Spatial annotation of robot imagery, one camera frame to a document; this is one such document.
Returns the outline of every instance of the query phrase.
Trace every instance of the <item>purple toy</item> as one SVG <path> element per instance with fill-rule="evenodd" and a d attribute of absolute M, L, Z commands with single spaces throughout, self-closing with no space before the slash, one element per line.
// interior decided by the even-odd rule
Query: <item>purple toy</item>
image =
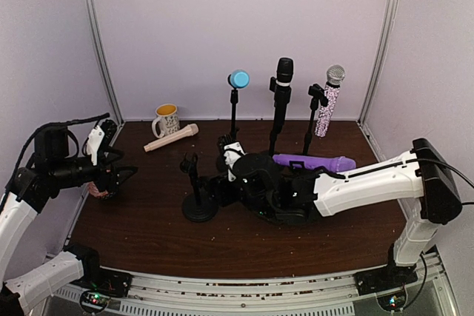
<path fill-rule="evenodd" d="M 347 157 L 321 158 L 310 157 L 308 155 L 274 155 L 273 160 L 286 167 L 305 168 L 313 170 L 318 167 L 325 167 L 331 172 L 346 172 L 356 168 L 356 162 Z"/>

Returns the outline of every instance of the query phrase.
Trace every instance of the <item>wooden table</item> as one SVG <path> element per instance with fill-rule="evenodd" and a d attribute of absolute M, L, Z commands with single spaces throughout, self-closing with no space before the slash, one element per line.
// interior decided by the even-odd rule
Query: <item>wooden table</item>
<path fill-rule="evenodd" d="M 220 209 L 206 223 L 191 223 L 181 202 L 192 189 L 179 170 L 185 152 L 199 154 L 201 175 L 216 173 L 217 137 L 229 121 L 199 121 L 197 136 L 145 153 L 153 140 L 149 122 L 130 122 L 115 147 L 124 164 L 139 167 L 111 201 L 88 198 L 72 240 L 97 249 L 103 266 L 196 278 L 272 278 L 317 275 L 377 266 L 400 235 L 405 219 L 396 201 L 363 206 L 306 226 L 275 226 L 241 204 Z M 268 147 L 270 121 L 240 121 L 238 139 L 247 152 Z M 288 121 L 277 150 L 302 150 L 307 123 Z M 355 122 L 331 123 L 314 138 L 311 155 L 353 158 L 358 167 L 375 157 Z"/>

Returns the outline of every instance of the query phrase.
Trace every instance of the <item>black microphone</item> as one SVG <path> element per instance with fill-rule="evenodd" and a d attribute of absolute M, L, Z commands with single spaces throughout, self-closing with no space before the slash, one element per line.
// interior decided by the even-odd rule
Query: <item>black microphone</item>
<path fill-rule="evenodd" d="M 278 66 L 276 68 L 276 81 L 277 85 L 283 85 L 284 87 L 290 85 L 293 79 L 293 60 L 291 58 L 280 58 Z"/>
<path fill-rule="evenodd" d="M 275 144 L 278 134 L 283 129 L 284 119 L 287 114 L 287 105 L 290 103 L 290 82 L 293 79 L 293 60 L 291 58 L 280 58 L 276 68 L 276 78 L 270 79 L 270 90 L 275 93 L 275 115 L 273 116 L 273 128 L 270 132 L 270 147 L 268 155 L 275 154 Z"/>

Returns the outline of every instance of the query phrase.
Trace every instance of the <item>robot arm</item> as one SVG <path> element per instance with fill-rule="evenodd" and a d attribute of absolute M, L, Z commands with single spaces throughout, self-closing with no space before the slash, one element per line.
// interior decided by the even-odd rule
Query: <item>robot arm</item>
<path fill-rule="evenodd" d="M 322 216 L 382 201 L 413 199 L 407 225 L 393 249 L 395 265 L 400 267 L 415 265 L 440 225 L 462 209 L 451 173 L 429 161 L 444 162 L 443 158 L 428 141 L 413 143 L 412 151 L 344 172 L 342 179 L 321 175 L 314 186 L 314 204 Z"/>
<path fill-rule="evenodd" d="M 224 147 L 229 173 L 211 179 L 211 193 L 222 206 L 223 196 L 234 196 L 234 201 L 272 222 L 308 223 L 358 206 L 413 200 L 407 225 L 390 247 L 388 264 L 356 275 L 361 295 L 416 281 L 419 255 L 440 225 L 462 210 L 446 162 L 423 138 L 415 140 L 409 152 L 385 162 L 337 174 L 316 169 L 291 176 L 283 176 L 270 157 L 245 155 L 236 145 Z"/>
<path fill-rule="evenodd" d="M 105 157 L 104 153 L 109 152 L 109 144 L 116 131 L 116 125 L 110 120 L 101 127 L 96 125 L 90 133 L 85 147 L 88 156 L 78 157 L 76 153 L 68 157 L 67 138 L 73 134 L 67 126 L 106 117 L 108 114 L 47 124 L 32 136 L 35 138 L 35 153 L 26 167 L 16 169 L 0 204 L 0 315 L 27 315 L 40 301 L 64 285 L 81 278 L 95 281 L 98 277 L 99 254 L 93 249 L 76 245 L 26 275 L 4 281 L 7 266 L 22 235 L 48 200 L 57 197 L 60 189 L 93 181 L 99 191 L 116 192 L 117 186 L 136 171 L 127 167 L 131 175 L 125 179 L 118 177 L 121 170 L 114 169 L 110 164 L 112 160 Z"/>

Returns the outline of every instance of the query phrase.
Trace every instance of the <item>mug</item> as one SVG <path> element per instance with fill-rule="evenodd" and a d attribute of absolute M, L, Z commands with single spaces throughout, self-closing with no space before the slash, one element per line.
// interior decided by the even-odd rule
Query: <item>mug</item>
<path fill-rule="evenodd" d="M 179 131 L 178 107 L 173 104 L 165 104 L 156 108 L 157 118 L 151 124 L 151 130 L 157 138 L 163 138 L 166 135 Z"/>

